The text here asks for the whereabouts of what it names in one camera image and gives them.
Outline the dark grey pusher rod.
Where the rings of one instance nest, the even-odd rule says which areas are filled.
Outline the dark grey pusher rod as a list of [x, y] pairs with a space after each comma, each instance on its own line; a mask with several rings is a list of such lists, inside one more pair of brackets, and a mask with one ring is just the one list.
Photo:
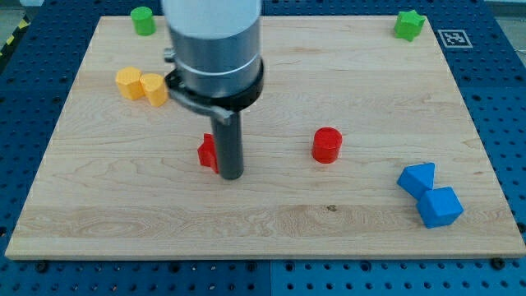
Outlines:
[[227, 180], [240, 178], [244, 171], [240, 113], [234, 113], [228, 125], [212, 118], [211, 126], [220, 176]]

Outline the black clamp ring with bracket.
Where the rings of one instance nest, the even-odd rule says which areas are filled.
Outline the black clamp ring with bracket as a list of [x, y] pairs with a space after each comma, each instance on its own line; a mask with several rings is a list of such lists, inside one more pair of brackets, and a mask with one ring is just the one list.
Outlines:
[[167, 48], [164, 60], [174, 64], [164, 78], [170, 98], [223, 125], [231, 125], [234, 114], [252, 105], [263, 89], [259, 48]]

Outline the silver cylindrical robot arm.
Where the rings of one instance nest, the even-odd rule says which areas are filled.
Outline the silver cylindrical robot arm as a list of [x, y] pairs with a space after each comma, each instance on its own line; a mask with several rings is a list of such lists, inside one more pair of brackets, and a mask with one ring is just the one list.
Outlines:
[[163, 0], [172, 45], [164, 59], [169, 97], [210, 118], [219, 174], [244, 171], [241, 112], [264, 85], [260, 46], [261, 0]]

